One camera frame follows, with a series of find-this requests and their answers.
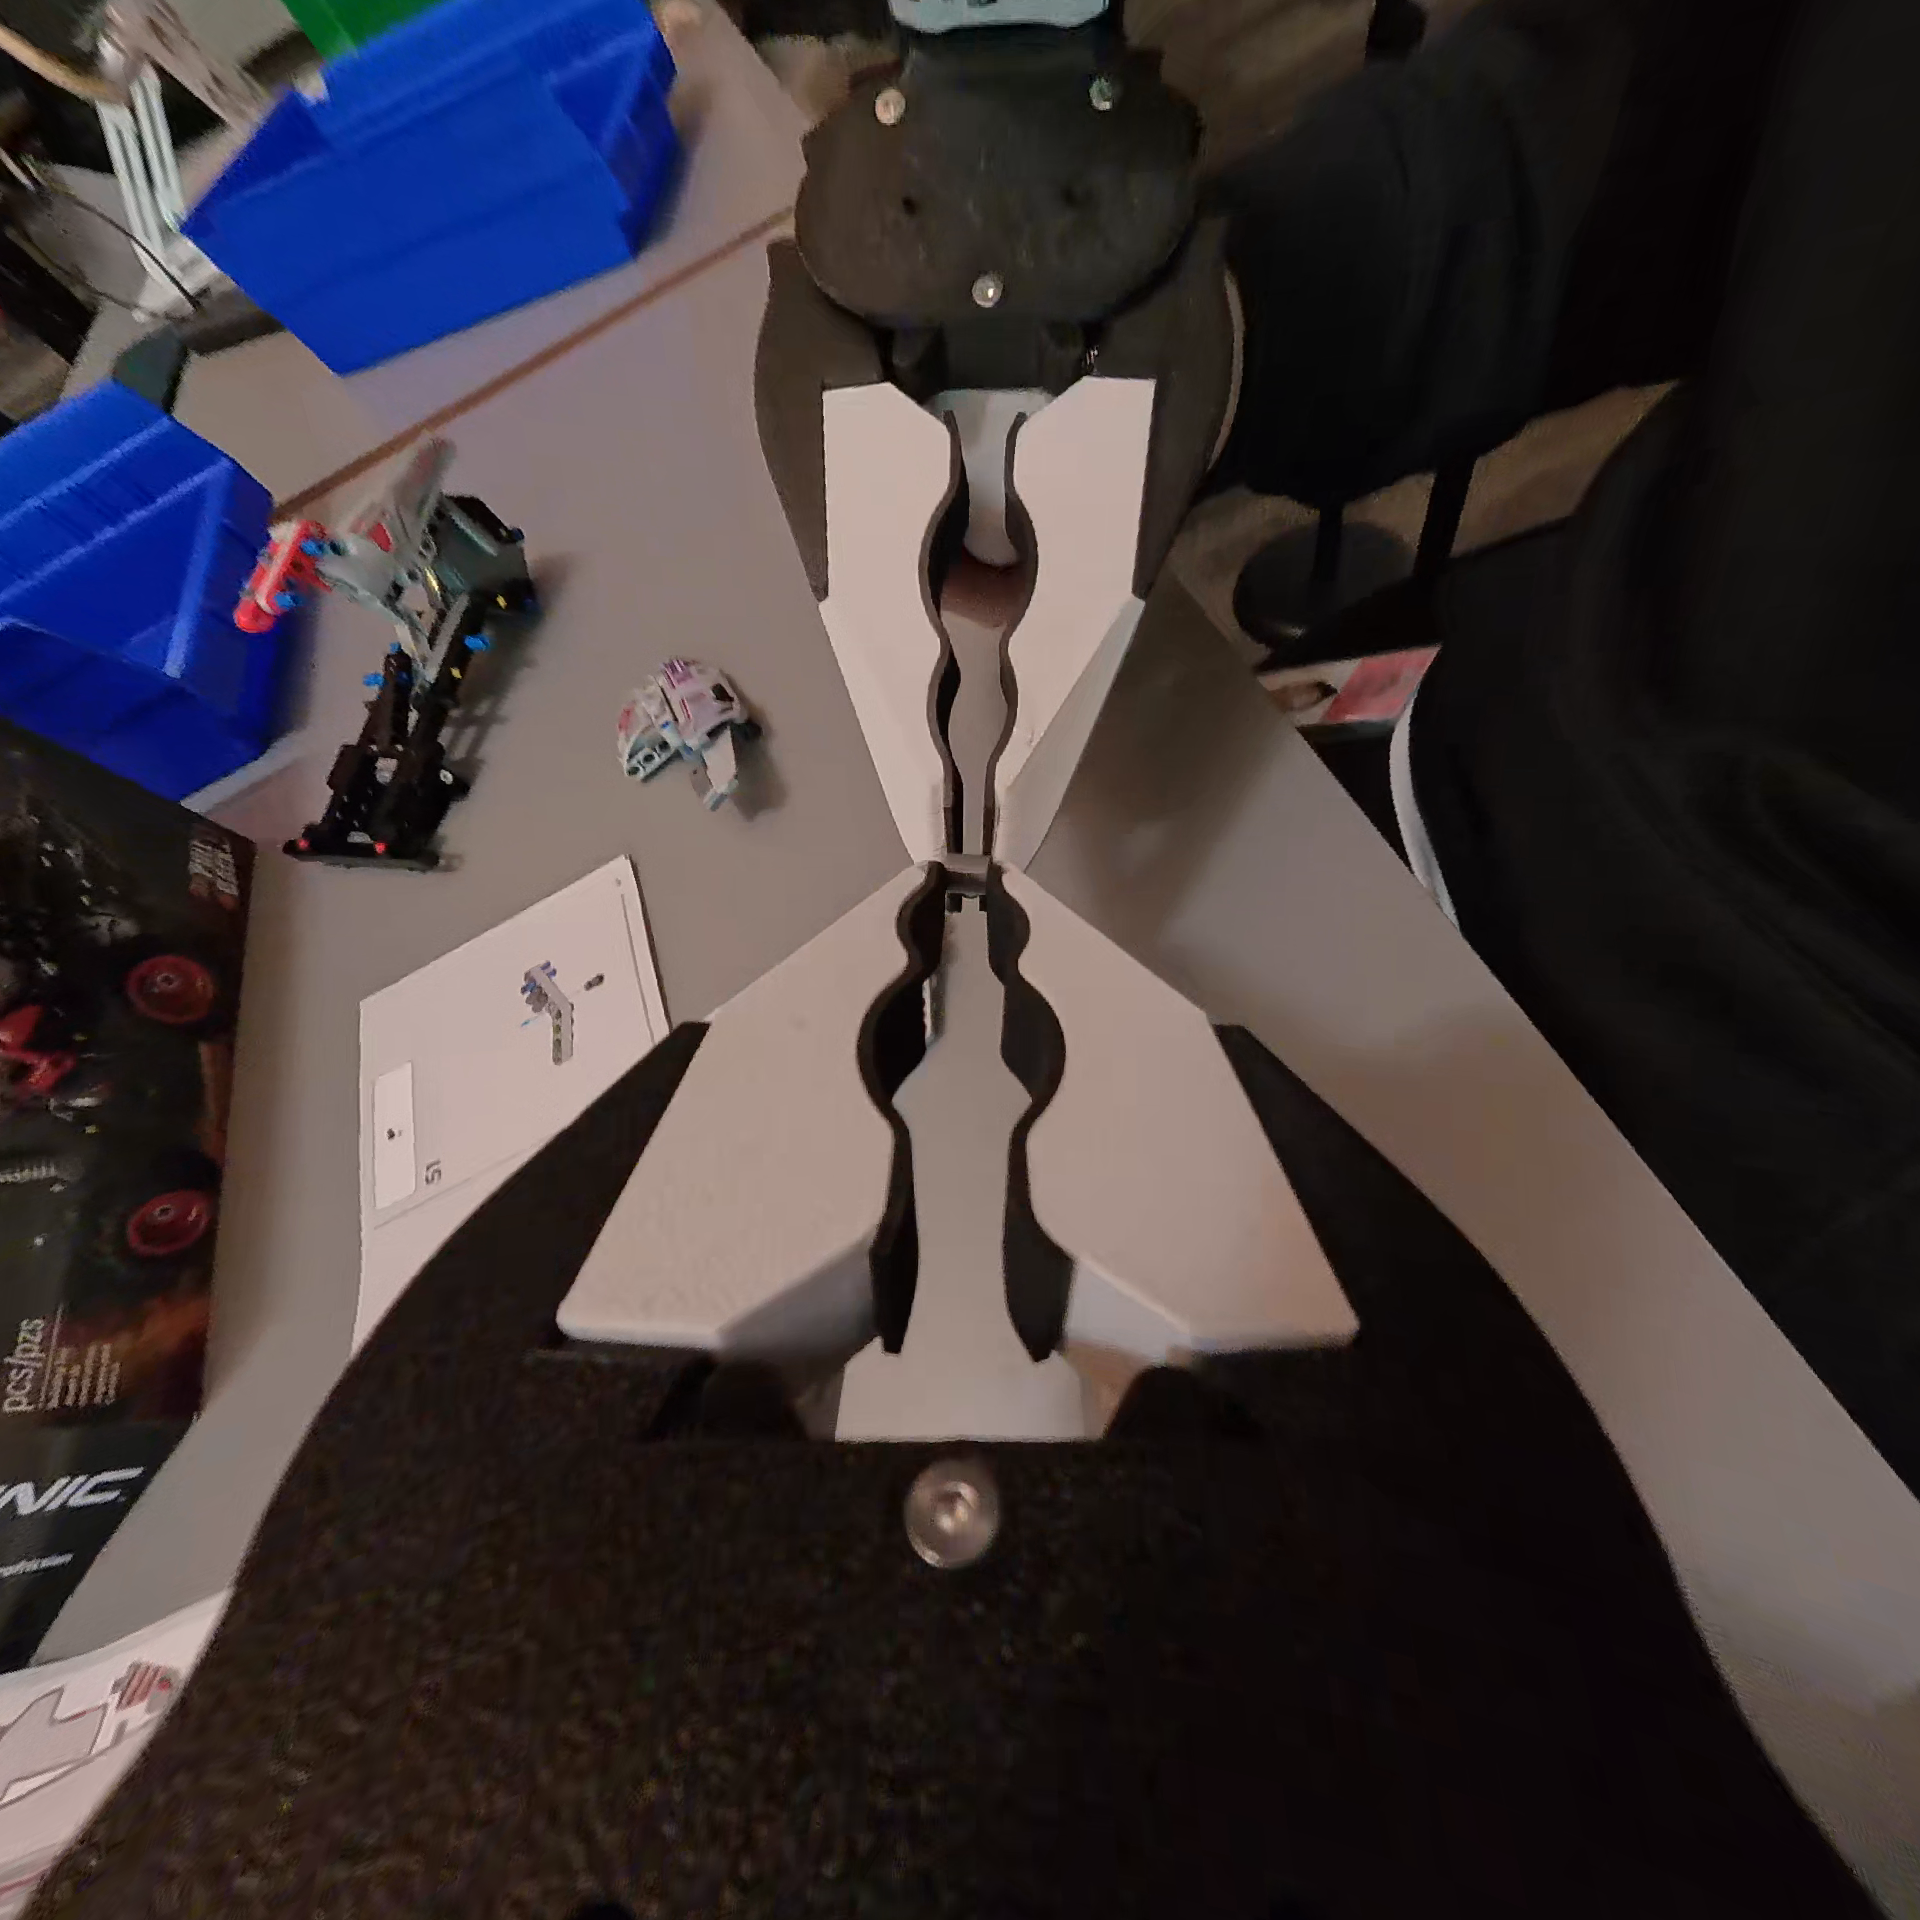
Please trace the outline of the white metal rack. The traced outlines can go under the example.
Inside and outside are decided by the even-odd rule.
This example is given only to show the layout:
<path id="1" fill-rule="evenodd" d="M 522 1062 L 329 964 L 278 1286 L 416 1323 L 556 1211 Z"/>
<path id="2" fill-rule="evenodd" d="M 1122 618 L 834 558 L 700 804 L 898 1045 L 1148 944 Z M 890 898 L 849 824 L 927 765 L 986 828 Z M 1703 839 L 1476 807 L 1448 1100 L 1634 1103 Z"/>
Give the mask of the white metal rack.
<path id="1" fill-rule="evenodd" d="M 234 92 L 234 74 L 203 54 L 186 18 L 164 3 L 106 6 L 94 78 L 104 87 L 96 115 L 113 176 L 150 277 L 142 307 L 168 316 L 192 310 L 220 272 L 183 235 L 186 189 L 160 79 L 174 78 L 225 123 L 250 108 L 251 92 Z"/>

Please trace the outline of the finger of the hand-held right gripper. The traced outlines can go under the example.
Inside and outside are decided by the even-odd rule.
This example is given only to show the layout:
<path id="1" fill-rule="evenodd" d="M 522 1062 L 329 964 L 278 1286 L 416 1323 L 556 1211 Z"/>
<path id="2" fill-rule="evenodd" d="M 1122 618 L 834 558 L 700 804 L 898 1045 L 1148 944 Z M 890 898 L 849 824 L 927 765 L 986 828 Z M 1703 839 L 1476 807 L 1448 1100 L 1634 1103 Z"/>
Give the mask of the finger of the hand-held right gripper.
<path id="1" fill-rule="evenodd" d="M 1145 610 L 1137 550 L 1156 381 L 1089 375 L 1023 420 L 1012 494 L 1035 572 L 1003 643 L 1010 725 L 992 764 L 992 855 L 1043 848 Z"/>
<path id="2" fill-rule="evenodd" d="M 963 482 L 955 435 L 890 384 L 823 396 L 823 626 L 904 851 L 950 851 L 954 767 L 937 718 L 952 644 L 931 552 Z"/>

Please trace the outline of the black brick car chassis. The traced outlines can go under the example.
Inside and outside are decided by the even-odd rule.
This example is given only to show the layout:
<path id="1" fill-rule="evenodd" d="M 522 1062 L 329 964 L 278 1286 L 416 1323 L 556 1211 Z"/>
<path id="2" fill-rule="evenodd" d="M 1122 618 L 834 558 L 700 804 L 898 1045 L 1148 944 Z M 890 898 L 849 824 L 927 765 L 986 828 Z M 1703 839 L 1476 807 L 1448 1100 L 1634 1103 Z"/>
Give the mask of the black brick car chassis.
<path id="1" fill-rule="evenodd" d="M 278 520 L 232 610 L 250 635 L 327 597 L 392 623 L 364 725 L 327 773 L 327 804 L 283 844 L 296 862 L 432 872 L 447 815 L 471 794 L 447 733 L 473 661 L 537 610 L 537 586 L 522 527 L 448 492 L 451 456 L 447 438 L 423 438 L 348 520 Z"/>

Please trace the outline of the black toy box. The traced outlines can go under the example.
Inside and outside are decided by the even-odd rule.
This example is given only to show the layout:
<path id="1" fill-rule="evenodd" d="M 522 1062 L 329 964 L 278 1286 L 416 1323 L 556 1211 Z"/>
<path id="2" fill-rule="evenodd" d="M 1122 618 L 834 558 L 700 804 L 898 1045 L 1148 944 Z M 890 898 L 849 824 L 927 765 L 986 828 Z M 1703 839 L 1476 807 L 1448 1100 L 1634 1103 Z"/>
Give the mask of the black toy box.
<path id="1" fill-rule="evenodd" d="M 254 848 L 2 742 L 2 1668 L 196 1421 Z"/>

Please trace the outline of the pink packet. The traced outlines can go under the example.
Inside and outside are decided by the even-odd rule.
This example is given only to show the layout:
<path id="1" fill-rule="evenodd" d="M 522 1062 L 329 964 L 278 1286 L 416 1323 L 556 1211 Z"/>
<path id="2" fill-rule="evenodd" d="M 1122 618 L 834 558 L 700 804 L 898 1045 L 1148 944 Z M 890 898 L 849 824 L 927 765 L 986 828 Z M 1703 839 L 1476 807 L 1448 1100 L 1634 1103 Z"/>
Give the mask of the pink packet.
<path id="1" fill-rule="evenodd" d="M 1425 683 L 1438 646 L 1417 646 L 1394 653 L 1361 656 L 1335 663 L 1338 683 L 1328 683 L 1330 696 L 1304 709 L 1304 731 L 1391 731 L 1415 700 Z"/>

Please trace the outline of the grey desk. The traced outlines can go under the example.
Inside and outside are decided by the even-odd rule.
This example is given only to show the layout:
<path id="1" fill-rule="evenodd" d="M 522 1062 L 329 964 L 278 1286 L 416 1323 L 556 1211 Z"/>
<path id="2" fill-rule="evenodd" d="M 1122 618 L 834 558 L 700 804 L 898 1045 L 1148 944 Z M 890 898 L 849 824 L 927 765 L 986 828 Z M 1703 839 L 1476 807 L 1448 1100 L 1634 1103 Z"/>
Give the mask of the grey desk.
<path id="1" fill-rule="evenodd" d="M 260 855 L 210 1396 L 55 1660 L 230 1587 L 348 1362 L 364 996 L 626 855 L 666 1006 L 703 1016 L 904 866 L 752 410 L 800 116 L 713 8 L 678 54 L 690 160 L 638 266 L 350 381 L 274 339 L 183 384 L 187 420 L 282 496 L 355 494 L 361 456 L 451 431 L 457 487 L 535 536 L 547 622 L 451 872 Z M 618 765 L 618 712 L 668 658 L 759 718 L 719 812 L 681 764 Z M 1035 875 L 1251 1026 L 1491 1256 L 1620 1448 L 1768 1750 L 1916 1916 L 1916 1499 L 1172 586 Z"/>

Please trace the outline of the blue plastic bin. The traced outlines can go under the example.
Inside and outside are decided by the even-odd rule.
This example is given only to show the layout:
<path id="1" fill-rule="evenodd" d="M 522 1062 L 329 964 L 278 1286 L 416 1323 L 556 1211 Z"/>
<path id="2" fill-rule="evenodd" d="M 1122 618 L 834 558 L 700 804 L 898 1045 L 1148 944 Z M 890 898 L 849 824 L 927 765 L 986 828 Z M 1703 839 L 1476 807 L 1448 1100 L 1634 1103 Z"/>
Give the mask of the blue plastic bin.
<path id="1" fill-rule="evenodd" d="M 273 494 L 107 380 L 2 440 L 2 712 L 187 799 L 282 730 L 286 653 L 234 622 Z"/>
<path id="2" fill-rule="evenodd" d="M 681 170 L 643 3 L 448 3 L 294 88 L 190 239 L 338 375 L 626 266 Z"/>

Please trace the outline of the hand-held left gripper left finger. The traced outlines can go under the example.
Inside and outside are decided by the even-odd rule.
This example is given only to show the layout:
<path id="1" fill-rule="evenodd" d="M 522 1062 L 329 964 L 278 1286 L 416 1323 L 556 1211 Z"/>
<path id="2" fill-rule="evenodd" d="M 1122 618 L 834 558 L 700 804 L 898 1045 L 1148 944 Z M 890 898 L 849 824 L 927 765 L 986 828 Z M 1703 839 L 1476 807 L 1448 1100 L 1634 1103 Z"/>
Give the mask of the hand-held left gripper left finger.
<path id="1" fill-rule="evenodd" d="M 561 1303 L 592 1354 L 772 1368 L 804 1421 L 920 1272 L 896 1092 L 927 1048 L 943 866 L 888 880 L 723 1002 Z"/>

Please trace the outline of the small grey brick assembly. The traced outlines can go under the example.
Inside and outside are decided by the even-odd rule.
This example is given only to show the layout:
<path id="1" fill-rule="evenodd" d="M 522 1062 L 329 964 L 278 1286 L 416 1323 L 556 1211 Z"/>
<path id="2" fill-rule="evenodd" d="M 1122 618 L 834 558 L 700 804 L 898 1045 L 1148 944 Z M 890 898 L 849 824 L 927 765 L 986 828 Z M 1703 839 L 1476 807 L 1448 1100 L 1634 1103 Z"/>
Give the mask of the small grey brick assembly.
<path id="1" fill-rule="evenodd" d="M 687 765 L 704 808 L 719 812 L 736 794 L 740 750 L 759 736 L 759 718 L 730 679 L 703 661 L 668 658 L 620 709 L 616 759 L 635 781 Z"/>

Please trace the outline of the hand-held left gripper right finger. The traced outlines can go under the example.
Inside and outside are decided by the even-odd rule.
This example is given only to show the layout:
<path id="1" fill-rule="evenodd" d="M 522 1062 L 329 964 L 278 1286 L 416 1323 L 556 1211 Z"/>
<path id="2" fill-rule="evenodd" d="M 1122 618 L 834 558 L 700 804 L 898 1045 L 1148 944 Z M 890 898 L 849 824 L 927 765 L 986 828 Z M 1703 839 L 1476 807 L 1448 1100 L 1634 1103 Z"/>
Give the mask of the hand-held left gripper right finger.
<path id="1" fill-rule="evenodd" d="M 1003 1304 L 983 1426 L 1092 1426 L 1161 1365 L 1348 1346 L 1361 1318 L 1220 1029 L 1023 870 L 983 880 L 1001 989 Z"/>

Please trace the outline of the white instruction page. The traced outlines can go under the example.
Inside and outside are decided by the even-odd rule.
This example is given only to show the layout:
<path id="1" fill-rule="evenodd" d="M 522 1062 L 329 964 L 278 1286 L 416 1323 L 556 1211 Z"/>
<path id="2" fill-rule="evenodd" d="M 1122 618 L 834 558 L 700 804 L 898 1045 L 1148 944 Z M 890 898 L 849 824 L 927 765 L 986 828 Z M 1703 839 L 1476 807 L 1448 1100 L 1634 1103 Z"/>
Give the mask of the white instruction page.
<path id="1" fill-rule="evenodd" d="M 671 1031 L 620 855 L 360 1003 L 364 1224 L 539 1149 Z"/>

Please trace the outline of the printed instruction booklet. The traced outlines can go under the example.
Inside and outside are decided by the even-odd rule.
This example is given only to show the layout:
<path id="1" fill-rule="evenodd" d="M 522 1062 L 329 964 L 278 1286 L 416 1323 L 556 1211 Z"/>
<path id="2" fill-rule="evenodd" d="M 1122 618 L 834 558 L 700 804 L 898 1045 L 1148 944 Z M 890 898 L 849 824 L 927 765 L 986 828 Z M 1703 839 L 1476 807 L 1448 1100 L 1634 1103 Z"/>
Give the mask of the printed instruction booklet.
<path id="1" fill-rule="evenodd" d="M 2 1682 L 2 1868 L 31 1879 L 81 1836 L 179 1703 L 232 1591 L 88 1656 Z"/>

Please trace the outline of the person's black clothing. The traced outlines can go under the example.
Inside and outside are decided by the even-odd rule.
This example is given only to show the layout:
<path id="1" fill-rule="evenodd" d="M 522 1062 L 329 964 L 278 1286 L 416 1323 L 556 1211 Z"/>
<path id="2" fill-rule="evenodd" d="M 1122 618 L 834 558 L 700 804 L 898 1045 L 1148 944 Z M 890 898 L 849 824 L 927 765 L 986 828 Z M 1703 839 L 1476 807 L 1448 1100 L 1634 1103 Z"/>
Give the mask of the person's black clothing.
<path id="1" fill-rule="evenodd" d="M 1223 482 L 1347 504 L 1666 396 L 1455 565 L 1452 919 L 1916 1493 L 1919 4 L 1479 4 L 1211 188 Z"/>

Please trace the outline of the black framed sign stand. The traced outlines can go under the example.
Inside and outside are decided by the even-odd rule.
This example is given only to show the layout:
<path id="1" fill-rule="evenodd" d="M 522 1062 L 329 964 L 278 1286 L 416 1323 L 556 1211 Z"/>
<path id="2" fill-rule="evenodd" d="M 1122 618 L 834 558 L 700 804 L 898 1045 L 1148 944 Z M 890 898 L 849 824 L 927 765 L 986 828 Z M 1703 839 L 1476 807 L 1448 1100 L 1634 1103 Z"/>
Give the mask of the black framed sign stand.
<path id="1" fill-rule="evenodd" d="M 1412 542 L 1351 507 L 1316 509 L 1311 523 L 1265 540 L 1233 586 L 1241 635 L 1271 656 L 1306 658 L 1307 638 L 1348 607 L 1402 586 L 1431 589 L 1455 555 L 1476 466 L 1473 452 L 1436 466 Z"/>

